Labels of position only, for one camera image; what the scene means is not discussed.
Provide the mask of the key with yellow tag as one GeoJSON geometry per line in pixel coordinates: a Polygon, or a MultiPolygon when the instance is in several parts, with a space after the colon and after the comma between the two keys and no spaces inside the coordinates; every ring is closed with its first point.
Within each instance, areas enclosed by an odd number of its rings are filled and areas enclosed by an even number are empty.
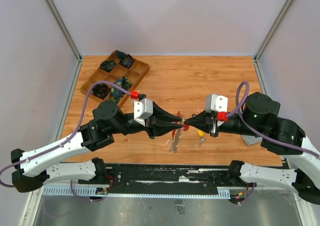
{"type": "Polygon", "coordinates": [[[205,133],[202,130],[198,130],[197,133],[200,138],[199,145],[198,145],[200,147],[206,141],[205,133]]]}

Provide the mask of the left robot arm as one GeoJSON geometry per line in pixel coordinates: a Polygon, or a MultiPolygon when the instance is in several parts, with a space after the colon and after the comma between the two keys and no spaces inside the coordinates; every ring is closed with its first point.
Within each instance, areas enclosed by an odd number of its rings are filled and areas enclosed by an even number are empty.
{"type": "Polygon", "coordinates": [[[92,114],[91,121],[65,138],[33,151],[13,150],[13,187],[20,193],[27,193],[59,181],[103,184],[111,177],[102,159],[94,158],[82,163],[66,160],[114,143],[115,134],[126,136],[145,131],[149,138],[154,139],[182,127],[180,117],[147,98],[136,101],[132,113],[123,113],[116,102],[106,100],[92,114]]]}

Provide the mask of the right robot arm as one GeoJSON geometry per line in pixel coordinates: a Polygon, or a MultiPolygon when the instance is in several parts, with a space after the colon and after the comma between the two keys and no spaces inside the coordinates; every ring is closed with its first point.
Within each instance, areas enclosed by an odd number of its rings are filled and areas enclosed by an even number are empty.
{"type": "Polygon", "coordinates": [[[185,123],[215,138],[220,133],[261,137],[261,147],[292,161],[294,169],[255,166],[233,160],[226,179],[232,186],[257,184],[282,188],[301,199],[320,203],[320,152],[294,121],[278,116],[280,103],[256,92],[236,99],[236,108],[226,112],[227,98],[212,94],[208,107],[185,123]]]}

